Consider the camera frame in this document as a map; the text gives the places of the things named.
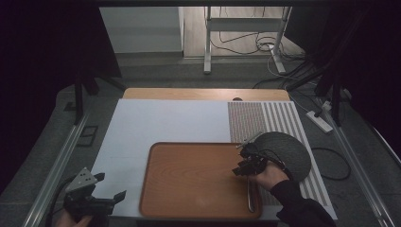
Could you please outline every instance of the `orange tray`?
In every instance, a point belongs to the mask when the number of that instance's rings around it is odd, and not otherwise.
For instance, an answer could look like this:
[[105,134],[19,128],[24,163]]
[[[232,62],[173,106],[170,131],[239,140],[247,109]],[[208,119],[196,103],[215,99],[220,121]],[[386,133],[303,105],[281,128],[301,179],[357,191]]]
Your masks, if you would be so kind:
[[150,218],[258,218],[248,184],[232,169],[242,160],[233,143],[156,143],[150,148],[140,211]]

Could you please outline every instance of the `metal rod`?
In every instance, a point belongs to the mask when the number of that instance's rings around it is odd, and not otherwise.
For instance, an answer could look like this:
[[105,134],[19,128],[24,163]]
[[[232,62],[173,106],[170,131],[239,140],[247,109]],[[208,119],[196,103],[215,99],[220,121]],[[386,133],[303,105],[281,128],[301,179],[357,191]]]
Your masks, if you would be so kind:
[[330,117],[330,114],[328,112],[323,111],[323,114],[333,126],[334,134],[339,141],[340,147],[344,152],[344,156],[353,169],[357,182],[359,183],[368,203],[370,203],[378,222],[381,226],[395,226],[385,203],[383,202],[371,180],[369,179],[368,174],[360,163],[344,131],[341,127],[336,126],[334,120]]
[[92,110],[93,100],[88,97],[88,105],[86,108],[86,112],[83,117],[79,121],[77,125],[74,125],[68,134],[67,139],[61,147],[59,156],[54,162],[49,174],[47,175],[46,180],[44,181],[44,185],[41,188],[36,200],[33,202],[30,211],[26,216],[26,220],[24,221],[24,227],[36,227],[41,223],[44,212],[49,204],[51,197],[56,190],[56,187],[59,183],[61,174],[63,173],[65,166],[70,159],[71,153],[74,150],[74,147],[79,139],[80,133],[85,126],[86,120]]

